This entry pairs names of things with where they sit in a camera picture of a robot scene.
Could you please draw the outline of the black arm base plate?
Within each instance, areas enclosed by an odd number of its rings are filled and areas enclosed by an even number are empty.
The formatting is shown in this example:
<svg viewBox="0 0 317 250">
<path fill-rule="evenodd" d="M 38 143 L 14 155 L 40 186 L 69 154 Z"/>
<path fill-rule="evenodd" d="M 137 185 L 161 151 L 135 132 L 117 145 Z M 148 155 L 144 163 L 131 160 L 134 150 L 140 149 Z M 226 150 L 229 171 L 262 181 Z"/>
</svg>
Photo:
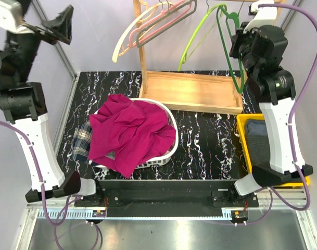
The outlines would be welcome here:
<svg viewBox="0 0 317 250">
<path fill-rule="evenodd" d="M 225 219 L 223 209 L 256 208 L 255 194 L 243 198 L 233 192 L 234 180 L 102 180 L 97 194 L 76 207 L 107 207 L 112 219 Z"/>
</svg>

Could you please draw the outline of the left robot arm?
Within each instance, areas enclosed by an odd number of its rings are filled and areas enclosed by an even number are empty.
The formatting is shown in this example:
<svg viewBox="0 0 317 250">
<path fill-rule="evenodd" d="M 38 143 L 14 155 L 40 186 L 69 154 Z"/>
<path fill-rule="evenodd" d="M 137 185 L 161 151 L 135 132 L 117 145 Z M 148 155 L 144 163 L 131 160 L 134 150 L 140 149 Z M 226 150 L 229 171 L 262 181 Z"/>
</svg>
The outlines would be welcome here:
<svg viewBox="0 0 317 250">
<path fill-rule="evenodd" d="M 49 135 L 42 85 L 28 81 L 41 42 L 71 42 L 74 8 L 69 5 L 55 19 L 33 26 L 24 19 L 29 6 L 30 1 L 0 1 L 0 28 L 7 32 L 5 48 L 0 50 L 0 110 L 4 125 L 18 137 L 30 170 L 26 201 L 78 195 L 99 206 L 104 193 L 96 182 L 81 178 L 77 171 L 65 174 L 59 166 Z"/>
</svg>

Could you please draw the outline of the navy plaid skirt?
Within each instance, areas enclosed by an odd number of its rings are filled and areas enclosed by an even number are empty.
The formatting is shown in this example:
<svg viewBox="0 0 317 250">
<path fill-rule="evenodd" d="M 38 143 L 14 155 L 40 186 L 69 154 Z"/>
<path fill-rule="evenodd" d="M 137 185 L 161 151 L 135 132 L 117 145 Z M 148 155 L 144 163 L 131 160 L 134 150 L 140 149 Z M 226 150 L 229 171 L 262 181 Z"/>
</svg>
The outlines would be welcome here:
<svg viewBox="0 0 317 250">
<path fill-rule="evenodd" d="M 92 139 L 92 127 L 89 121 L 75 128 L 72 140 L 72 159 L 89 163 L 88 159 Z"/>
</svg>

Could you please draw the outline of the cream plastic hanger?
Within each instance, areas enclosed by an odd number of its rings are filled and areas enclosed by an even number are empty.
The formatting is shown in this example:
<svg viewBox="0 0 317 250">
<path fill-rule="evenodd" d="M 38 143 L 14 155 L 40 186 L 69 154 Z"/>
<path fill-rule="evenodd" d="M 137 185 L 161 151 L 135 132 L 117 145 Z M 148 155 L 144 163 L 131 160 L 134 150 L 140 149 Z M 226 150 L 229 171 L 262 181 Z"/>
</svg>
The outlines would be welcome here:
<svg viewBox="0 0 317 250">
<path fill-rule="evenodd" d="M 136 47 L 140 40 L 143 40 L 146 34 L 156 26 L 154 21 L 158 20 L 176 5 L 173 2 L 162 1 L 149 7 L 146 1 L 134 2 L 139 3 L 140 12 L 120 36 L 112 54 L 112 61 L 114 63 L 131 48 Z"/>
</svg>

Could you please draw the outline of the green hanger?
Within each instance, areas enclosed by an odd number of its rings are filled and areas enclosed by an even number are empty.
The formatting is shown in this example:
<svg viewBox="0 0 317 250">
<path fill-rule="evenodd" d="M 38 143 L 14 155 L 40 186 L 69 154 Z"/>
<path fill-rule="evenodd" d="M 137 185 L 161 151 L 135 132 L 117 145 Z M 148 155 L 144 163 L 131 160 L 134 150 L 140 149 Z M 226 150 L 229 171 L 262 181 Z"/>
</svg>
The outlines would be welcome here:
<svg viewBox="0 0 317 250">
<path fill-rule="evenodd" d="M 227 28 L 227 32 L 229 34 L 229 38 L 231 40 L 231 48 L 230 50 L 227 49 L 227 45 L 224 39 L 224 35 L 223 35 L 223 30 L 220 24 L 220 18 L 221 16 L 225 17 L 225 25 Z M 232 78 L 232 81 L 234 83 L 235 86 L 235 90 L 237 91 L 238 94 L 242 94 L 243 90 L 244 90 L 244 84 L 245 84 L 245 80 L 244 80 L 244 73 L 243 73 L 243 67 L 242 67 L 242 62 L 240 60 L 240 58 L 237 56 L 237 61 L 238 61 L 238 66 L 239 66 L 239 73 L 241 76 L 241 83 L 237 82 L 237 78 L 233 73 L 233 68 L 232 68 L 232 64 L 230 61 L 230 58 L 232 58 L 232 56 L 230 55 L 230 51 L 233 48 L 233 34 L 232 34 L 232 29 L 230 27 L 230 21 L 233 22 L 234 24 L 234 28 L 239 28 L 240 23 L 239 23 L 239 14 L 236 12 L 229 12 L 227 5 L 226 4 L 220 4 L 217 7 L 217 12 L 216 12 L 216 21 L 217 21 L 217 26 L 218 26 L 218 30 L 219 30 L 219 35 L 220 35 L 220 39 L 221 39 L 221 43 L 222 43 L 222 47 L 223 47 L 223 51 L 224 51 L 224 55 L 225 55 L 225 59 L 229 68 L 229 73 L 230 76 Z"/>
</svg>

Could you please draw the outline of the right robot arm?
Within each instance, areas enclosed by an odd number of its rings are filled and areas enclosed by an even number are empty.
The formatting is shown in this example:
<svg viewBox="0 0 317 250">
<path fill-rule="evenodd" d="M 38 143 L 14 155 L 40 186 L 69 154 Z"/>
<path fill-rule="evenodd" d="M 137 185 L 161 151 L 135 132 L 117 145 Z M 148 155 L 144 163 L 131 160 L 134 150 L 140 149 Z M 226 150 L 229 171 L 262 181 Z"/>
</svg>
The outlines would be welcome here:
<svg viewBox="0 0 317 250">
<path fill-rule="evenodd" d="M 252 172 L 234 183 L 228 193 L 233 206 L 240 206 L 247 195 L 267 186 L 296 181 L 313 174 L 300 152 L 294 116 L 296 89 L 292 74 L 280 65 L 288 45 L 284 31 L 272 24 L 249 27 L 242 22 L 232 36 L 230 56 L 239 59 L 247 74 L 247 85 L 255 95 L 269 139 L 270 159 L 253 165 Z"/>
</svg>

